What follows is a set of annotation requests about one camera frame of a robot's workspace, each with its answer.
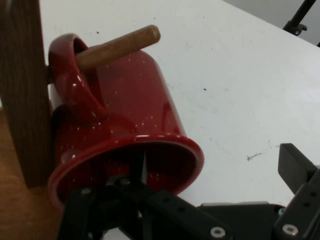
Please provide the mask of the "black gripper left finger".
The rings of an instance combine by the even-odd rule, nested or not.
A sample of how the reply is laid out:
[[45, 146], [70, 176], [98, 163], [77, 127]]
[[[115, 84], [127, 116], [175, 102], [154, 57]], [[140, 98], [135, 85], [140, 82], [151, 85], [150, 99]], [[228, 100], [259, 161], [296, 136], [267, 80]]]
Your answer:
[[118, 228], [131, 240], [231, 240], [233, 231], [181, 198], [147, 186], [146, 153], [130, 159], [128, 175], [103, 187], [74, 189], [67, 197], [59, 240], [100, 240]]

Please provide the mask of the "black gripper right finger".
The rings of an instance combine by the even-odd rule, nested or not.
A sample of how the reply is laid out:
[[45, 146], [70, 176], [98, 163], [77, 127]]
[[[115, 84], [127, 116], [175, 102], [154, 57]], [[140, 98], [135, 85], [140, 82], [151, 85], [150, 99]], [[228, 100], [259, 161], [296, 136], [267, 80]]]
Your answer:
[[278, 173], [294, 196], [276, 220], [277, 240], [320, 238], [320, 169], [292, 143], [279, 147]]

